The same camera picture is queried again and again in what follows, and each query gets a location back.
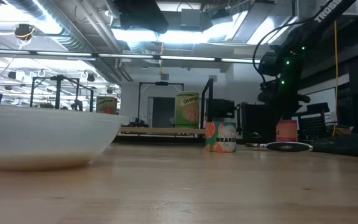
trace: yellow cable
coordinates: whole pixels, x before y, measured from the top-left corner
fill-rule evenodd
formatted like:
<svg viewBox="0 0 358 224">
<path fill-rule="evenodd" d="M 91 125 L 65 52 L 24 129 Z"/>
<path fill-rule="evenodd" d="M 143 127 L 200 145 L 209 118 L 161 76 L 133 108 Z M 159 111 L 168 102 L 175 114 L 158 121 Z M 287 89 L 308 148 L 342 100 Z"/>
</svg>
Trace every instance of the yellow cable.
<svg viewBox="0 0 358 224">
<path fill-rule="evenodd" d="M 335 39 L 335 67 L 336 67 L 336 86 L 335 86 L 335 122 L 334 122 L 334 131 L 333 136 L 336 132 L 336 122 L 337 122 L 337 110 L 338 110 L 338 76 L 339 76 L 339 63 L 338 63 L 338 38 L 337 38 L 337 25 L 336 21 L 334 23 L 334 39 Z"/>
<path fill-rule="evenodd" d="M 28 36 L 30 36 L 31 34 L 33 34 L 34 33 L 34 31 L 35 31 L 35 28 L 34 29 L 32 29 L 32 31 L 30 32 L 30 33 L 28 33 L 28 34 L 26 34 L 26 35 L 15 35 L 17 38 L 24 38 L 24 37 L 28 37 Z"/>
</svg>

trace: fluorescent light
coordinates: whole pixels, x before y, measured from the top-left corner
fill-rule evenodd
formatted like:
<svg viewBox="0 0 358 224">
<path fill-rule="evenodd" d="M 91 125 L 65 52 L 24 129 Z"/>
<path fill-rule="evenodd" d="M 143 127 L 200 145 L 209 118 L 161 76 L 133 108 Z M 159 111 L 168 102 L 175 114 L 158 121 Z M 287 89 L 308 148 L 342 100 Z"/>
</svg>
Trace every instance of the fluorescent light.
<svg viewBox="0 0 358 224">
<path fill-rule="evenodd" d="M 75 52 L 37 52 L 39 55 L 51 55 L 51 56 L 68 56 L 68 57 L 91 57 L 90 53 L 75 53 Z"/>
<path fill-rule="evenodd" d="M 294 22 L 296 22 L 298 20 L 298 17 L 295 16 L 293 19 L 291 19 L 291 21 L 289 22 L 289 24 L 292 24 Z M 276 33 L 269 41 L 268 43 L 271 44 L 272 42 L 274 42 L 274 40 L 277 40 L 278 37 L 280 37 L 281 35 L 283 35 L 283 33 L 290 28 L 289 26 L 282 28 L 278 33 Z"/>
<path fill-rule="evenodd" d="M 252 37 L 248 40 L 247 44 L 258 44 L 259 41 L 273 29 L 274 29 L 273 19 L 270 17 L 266 18 L 264 22 L 254 32 Z"/>
<path fill-rule="evenodd" d="M 0 50 L 0 54 L 17 54 L 17 55 L 29 55 L 28 50 Z"/>
<path fill-rule="evenodd" d="M 157 2 L 160 10 L 166 12 L 181 12 L 182 9 L 201 9 L 201 3 L 189 2 L 191 7 L 184 2 L 180 6 L 179 4 L 180 2 Z"/>
<path fill-rule="evenodd" d="M 207 42 L 207 37 L 202 32 L 189 32 L 182 30 L 168 30 L 160 35 L 158 41 L 168 44 L 199 44 Z"/>
<path fill-rule="evenodd" d="M 182 56 L 164 56 L 161 55 L 160 57 L 162 60 L 197 60 L 202 62 L 213 62 L 215 58 L 209 57 L 182 57 Z"/>
<path fill-rule="evenodd" d="M 86 60 L 86 61 L 95 61 L 95 60 L 96 60 L 96 58 L 67 57 L 67 60 Z"/>
<path fill-rule="evenodd" d="M 151 30 L 121 30 L 111 29 L 117 40 L 126 42 L 156 41 L 157 36 Z"/>
<path fill-rule="evenodd" d="M 248 11 L 244 11 L 241 13 L 237 13 L 236 15 L 233 16 L 234 24 L 233 24 L 232 29 L 227 33 L 226 40 L 233 39 L 234 35 L 239 30 L 241 24 L 244 22 L 244 19 L 246 19 L 247 14 L 248 14 Z"/>
<path fill-rule="evenodd" d="M 21 21 L 30 22 L 32 16 L 20 12 L 15 7 L 11 7 L 5 4 L 0 4 L 0 21 Z"/>
<path fill-rule="evenodd" d="M 119 54 L 99 54 L 100 57 L 112 57 L 112 58 L 135 58 L 135 59 L 153 59 L 153 55 L 119 55 Z"/>
<path fill-rule="evenodd" d="M 222 62 L 231 62 L 231 63 L 252 63 L 252 59 L 222 58 Z"/>
</svg>

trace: black cable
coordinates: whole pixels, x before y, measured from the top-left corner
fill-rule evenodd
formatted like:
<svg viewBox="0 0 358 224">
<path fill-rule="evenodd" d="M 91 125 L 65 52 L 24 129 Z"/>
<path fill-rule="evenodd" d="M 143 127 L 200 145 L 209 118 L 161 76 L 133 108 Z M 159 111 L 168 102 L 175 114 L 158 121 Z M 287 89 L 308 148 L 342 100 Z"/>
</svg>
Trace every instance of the black cable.
<svg viewBox="0 0 358 224">
<path fill-rule="evenodd" d="M 257 71 L 257 73 L 262 77 L 262 80 L 263 80 L 263 82 L 264 82 L 264 88 L 266 88 L 266 79 L 265 79 L 264 75 L 263 75 L 263 74 L 259 71 L 259 69 L 256 67 L 256 63 L 255 63 L 256 53 L 257 53 L 257 51 L 258 51 L 259 46 L 262 45 L 262 42 L 266 39 L 266 37 L 268 37 L 270 34 L 274 33 L 275 31 L 279 31 L 279 30 L 281 30 L 282 28 L 288 27 L 288 26 L 294 26 L 294 25 L 298 25 L 298 24 L 304 24 L 304 23 L 308 22 L 308 21 L 311 20 L 311 19 L 312 19 L 312 18 L 309 18 L 309 19 L 306 19 L 306 20 L 303 20 L 303 21 L 300 21 L 300 22 L 293 22 L 293 23 L 291 23 L 291 24 L 286 24 L 286 25 L 282 25 L 282 26 L 280 26 L 280 27 L 278 27 L 278 28 L 275 28 L 275 29 L 273 29 L 272 31 L 270 31 L 268 34 L 266 34 L 266 35 L 259 41 L 259 43 L 256 45 L 255 50 L 254 50 L 254 54 L 253 54 L 253 56 L 252 56 L 252 64 L 253 64 L 255 70 Z"/>
<path fill-rule="evenodd" d="M 189 4 L 188 2 L 181 2 L 179 3 L 179 6 L 177 8 L 177 11 L 179 11 L 179 7 L 183 4 L 183 3 L 186 3 L 187 5 L 189 5 L 191 7 L 191 9 L 193 9 L 193 6 L 191 6 L 191 4 Z"/>
</svg>

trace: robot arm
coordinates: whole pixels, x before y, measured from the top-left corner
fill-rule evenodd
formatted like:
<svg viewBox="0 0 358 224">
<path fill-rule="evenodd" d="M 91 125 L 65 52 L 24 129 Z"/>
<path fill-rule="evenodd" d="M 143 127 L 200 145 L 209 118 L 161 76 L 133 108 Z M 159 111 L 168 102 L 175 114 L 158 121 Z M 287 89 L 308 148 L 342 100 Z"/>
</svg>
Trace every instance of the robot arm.
<svg viewBox="0 0 358 224">
<path fill-rule="evenodd" d="M 277 76 L 270 85 L 262 84 L 262 101 L 275 111 L 275 121 L 279 122 L 293 115 L 299 109 L 299 101 L 309 101 L 307 96 L 298 95 L 305 53 L 313 48 L 324 31 L 341 16 L 356 0 L 329 0 L 319 12 L 301 26 L 294 28 L 284 43 L 275 52 L 266 53 L 260 62 L 261 75 Z"/>
</svg>

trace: table surface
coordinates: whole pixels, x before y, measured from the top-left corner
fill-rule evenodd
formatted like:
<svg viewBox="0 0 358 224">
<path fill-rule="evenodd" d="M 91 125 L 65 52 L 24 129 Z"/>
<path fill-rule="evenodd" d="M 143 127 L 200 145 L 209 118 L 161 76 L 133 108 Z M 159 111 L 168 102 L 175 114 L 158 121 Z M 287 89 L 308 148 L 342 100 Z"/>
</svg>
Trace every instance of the table surface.
<svg viewBox="0 0 358 224">
<path fill-rule="evenodd" d="M 0 171 L 1 223 L 358 223 L 358 158 L 112 145 L 88 167 Z"/>
</svg>

